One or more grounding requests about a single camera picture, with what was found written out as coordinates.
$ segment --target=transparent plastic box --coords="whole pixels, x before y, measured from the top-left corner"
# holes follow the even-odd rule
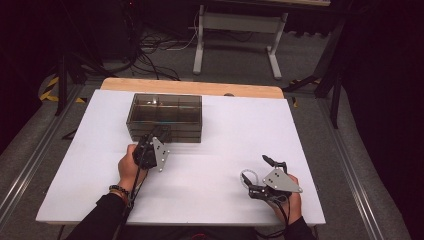
[[[127,119],[133,141],[149,134],[156,126],[170,129],[167,142],[200,143],[202,135],[202,96],[134,94]]]

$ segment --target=white tabletop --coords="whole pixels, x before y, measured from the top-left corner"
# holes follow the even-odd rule
[[[80,222],[108,186],[118,182],[118,162],[132,143],[126,120],[133,96],[94,93],[37,221]],[[285,161],[289,173],[298,177],[305,221],[325,223],[287,100],[203,96],[202,102],[202,142],[167,144],[171,153],[165,168],[150,170],[128,224],[281,224],[265,202],[248,196],[240,181],[244,169],[260,179],[273,170],[262,155]]]

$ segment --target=bracelet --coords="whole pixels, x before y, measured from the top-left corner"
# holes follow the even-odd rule
[[[111,185],[111,186],[109,186],[109,190],[112,190],[112,189],[115,189],[115,190],[118,190],[118,191],[120,191],[122,193],[125,193],[125,195],[127,197],[128,197],[128,195],[130,195],[130,193],[127,190],[125,190],[123,187],[121,187],[121,186],[118,186],[118,185]]]
[[[110,189],[109,193],[115,193],[116,195],[119,195],[122,198],[122,201],[124,201],[125,206],[128,205],[128,196],[122,191],[119,191],[117,189]]]

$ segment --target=hand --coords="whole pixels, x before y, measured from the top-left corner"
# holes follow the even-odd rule
[[[299,181],[297,180],[295,176],[289,174],[289,177],[293,180],[293,182],[299,185]],[[294,223],[295,221],[297,221],[299,218],[302,217],[302,201],[300,198],[300,194],[295,192],[292,193],[291,196],[289,197],[289,201],[284,202],[282,205],[284,212],[286,213],[287,217],[289,217],[288,225]],[[284,219],[284,215],[280,211],[280,209],[273,204],[272,205],[270,204],[270,206],[274,210],[275,215],[278,217],[278,219],[280,219],[282,223],[285,223],[286,221]]]
[[[131,192],[134,186],[135,177],[137,175],[138,166],[134,163],[133,152],[137,145],[130,144],[127,147],[127,153],[118,163],[119,176],[121,180],[118,185],[124,188],[125,190]],[[147,170],[140,170],[140,175],[138,177],[137,186],[143,182],[144,178],[147,176]]]

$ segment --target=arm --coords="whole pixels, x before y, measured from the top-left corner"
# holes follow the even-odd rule
[[[132,157],[135,147],[134,144],[128,145],[127,153],[118,164],[120,181],[117,185],[127,191],[133,189],[138,170],[138,166],[135,165]],[[138,184],[144,180],[146,175],[147,171],[142,170],[140,172]],[[97,201],[97,206],[75,227],[66,239],[112,239],[122,222],[128,201],[128,199],[125,199],[126,197],[116,191],[102,196]]]
[[[289,175],[289,177],[299,185],[299,181],[296,177]],[[278,207],[270,205],[275,212],[275,215],[280,219],[282,223],[285,223],[284,215]],[[289,201],[283,204],[283,210],[289,216],[288,225],[285,229],[284,239],[285,240],[315,240],[316,238],[312,235],[311,229],[306,225],[305,220],[302,217],[302,200],[299,193],[292,193],[289,197]]]

